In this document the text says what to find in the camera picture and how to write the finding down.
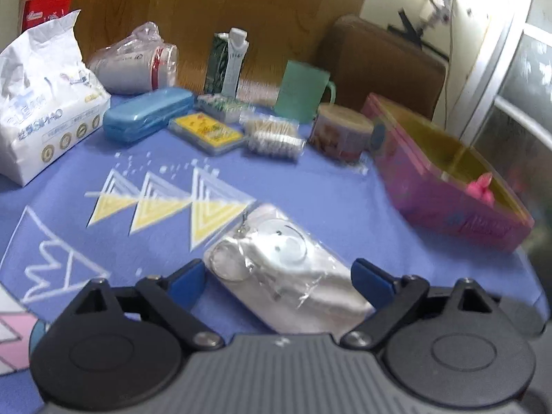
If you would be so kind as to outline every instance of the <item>pink pattern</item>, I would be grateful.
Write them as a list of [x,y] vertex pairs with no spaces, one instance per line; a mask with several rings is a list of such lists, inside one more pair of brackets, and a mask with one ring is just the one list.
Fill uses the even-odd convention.
[[0,360],[17,371],[29,367],[29,338],[37,320],[31,313],[0,315],[0,322],[20,337],[0,343]]

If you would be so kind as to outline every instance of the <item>table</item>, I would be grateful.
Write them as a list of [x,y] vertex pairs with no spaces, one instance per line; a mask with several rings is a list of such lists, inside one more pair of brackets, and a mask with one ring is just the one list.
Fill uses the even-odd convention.
[[[114,97],[112,103],[120,101]],[[212,158],[168,131],[121,146],[106,140],[100,129],[23,189],[0,177],[0,251],[6,251],[0,264],[0,341],[10,334],[1,328],[6,322],[19,326],[23,337],[0,342],[0,371],[6,372],[1,358],[9,353],[19,354],[21,368],[0,377],[2,414],[31,414],[41,406],[21,344],[37,319],[51,323],[87,279],[108,275],[113,286],[131,285],[203,255],[206,241],[190,251],[189,206],[130,233],[136,204],[128,201],[115,210],[117,203],[124,205],[115,198],[108,207],[115,213],[88,226],[111,170],[130,183],[120,179],[111,187],[120,192],[139,191],[149,171],[157,176],[150,179],[151,191],[185,195],[192,192],[194,168],[277,205],[345,263],[363,257],[390,274],[418,274],[439,286],[471,276],[488,291],[519,298],[549,315],[523,252],[506,254],[409,226],[390,205],[370,162],[361,172],[310,148],[297,164],[242,149]],[[237,332],[270,331],[211,276],[192,313],[227,341]]]

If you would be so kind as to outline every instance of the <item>red box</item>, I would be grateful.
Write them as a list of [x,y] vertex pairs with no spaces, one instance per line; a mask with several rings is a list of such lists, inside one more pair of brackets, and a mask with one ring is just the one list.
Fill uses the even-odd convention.
[[23,0],[21,8],[23,32],[45,21],[67,15],[71,8],[71,0]]

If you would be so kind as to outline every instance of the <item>yellow card pack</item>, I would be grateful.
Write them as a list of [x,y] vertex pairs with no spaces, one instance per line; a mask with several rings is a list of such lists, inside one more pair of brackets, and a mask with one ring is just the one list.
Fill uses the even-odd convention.
[[245,141],[240,132],[201,112],[173,118],[169,129],[211,155],[227,152]]

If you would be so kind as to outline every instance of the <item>yellow triangle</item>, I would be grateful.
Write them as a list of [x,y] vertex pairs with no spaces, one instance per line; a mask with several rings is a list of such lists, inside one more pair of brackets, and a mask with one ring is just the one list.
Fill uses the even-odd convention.
[[191,199],[153,199],[144,197],[136,206],[130,233],[146,228],[183,210]]
[[123,208],[130,207],[132,204],[136,204],[137,198],[131,196],[119,196],[115,194],[100,194],[98,202],[96,202],[96,207],[94,208],[94,213],[88,225],[92,225],[98,221],[101,221],[108,216],[117,213]]
[[190,250],[231,222],[248,205],[224,201],[194,201],[191,206]]

